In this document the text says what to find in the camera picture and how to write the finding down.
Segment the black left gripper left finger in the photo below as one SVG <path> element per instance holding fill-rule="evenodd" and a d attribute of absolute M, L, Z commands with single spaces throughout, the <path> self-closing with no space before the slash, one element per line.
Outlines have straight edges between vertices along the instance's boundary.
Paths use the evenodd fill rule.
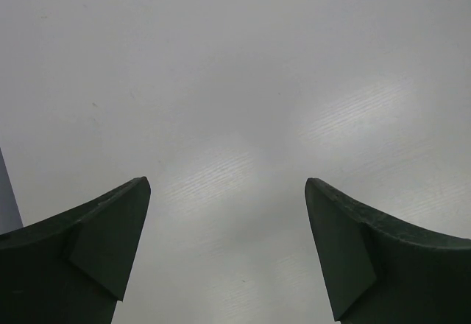
<path fill-rule="evenodd" d="M 1 236 L 2 323 L 111 323 L 146 219 L 146 177 Z"/>

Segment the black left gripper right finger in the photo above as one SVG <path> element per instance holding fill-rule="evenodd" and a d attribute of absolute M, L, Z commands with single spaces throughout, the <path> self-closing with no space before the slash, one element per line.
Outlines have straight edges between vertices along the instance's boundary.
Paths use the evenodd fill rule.
<path fill-rule="evenodd" d="M 338 323 L 468 323 L 470 241 L 421 228 L 319 178 L 308 218 Z"/>

